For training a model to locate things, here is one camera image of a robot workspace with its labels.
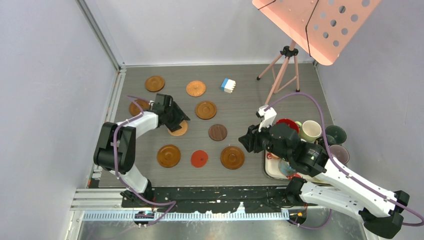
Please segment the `dark walnut coaster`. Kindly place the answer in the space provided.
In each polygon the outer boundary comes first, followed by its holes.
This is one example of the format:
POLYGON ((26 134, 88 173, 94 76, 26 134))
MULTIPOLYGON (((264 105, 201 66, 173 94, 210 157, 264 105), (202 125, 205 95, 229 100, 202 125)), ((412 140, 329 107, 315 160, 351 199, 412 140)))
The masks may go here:
POLYGON ((208 135, 213 141, 222 141, 227 135, 227 128, 222 124, 214 124, 208 129, 208 135))

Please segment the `red apple paper coaster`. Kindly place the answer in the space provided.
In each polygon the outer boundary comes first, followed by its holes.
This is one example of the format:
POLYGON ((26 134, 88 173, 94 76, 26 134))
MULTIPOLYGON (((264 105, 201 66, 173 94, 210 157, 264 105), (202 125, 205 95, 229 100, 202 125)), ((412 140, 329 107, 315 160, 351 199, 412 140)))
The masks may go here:
POLYGON ((195 168, 202 168, 208 161, 208 154, 204 150, 196 150, 191 155, 191 164, 195 168))

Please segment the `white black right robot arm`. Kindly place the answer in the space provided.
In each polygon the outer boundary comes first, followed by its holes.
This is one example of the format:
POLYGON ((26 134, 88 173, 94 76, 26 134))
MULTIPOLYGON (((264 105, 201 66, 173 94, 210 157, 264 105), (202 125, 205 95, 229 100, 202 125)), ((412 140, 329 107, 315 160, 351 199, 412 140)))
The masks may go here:
POLYGON ((354 181, 361 176, 348 169, 320 145, 302 141, 297 132, 284 123, 268 127, 251 125, 239 142, 250 153, 268 151, 288 162, 297 173, 324 181, 326 189, 301 177, 293 177, 285 189, 291 205, 315 204, 348 215, 382 238, 392 239, 402 228, 402 209, 409 195, 385 190, 373 183, 368 187, 354 181))

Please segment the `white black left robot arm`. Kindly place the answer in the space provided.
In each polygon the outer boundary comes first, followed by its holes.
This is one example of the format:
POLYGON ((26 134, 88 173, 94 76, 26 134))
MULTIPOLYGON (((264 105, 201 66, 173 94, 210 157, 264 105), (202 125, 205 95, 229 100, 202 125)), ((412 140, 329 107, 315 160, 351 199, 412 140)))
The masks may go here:
POLYGON ((120 122, 105 122, 100 129, 93 154, 93 163, 115 175, 128 189, 135 192, 134 200, 141 207, 153 202, 150 180, 135 165, 136 141, 143 134, 161 126, 175 132, 190 118, 168 94, 158 93, 144 108, 139 97, 132 98, 139 111, 120 122))

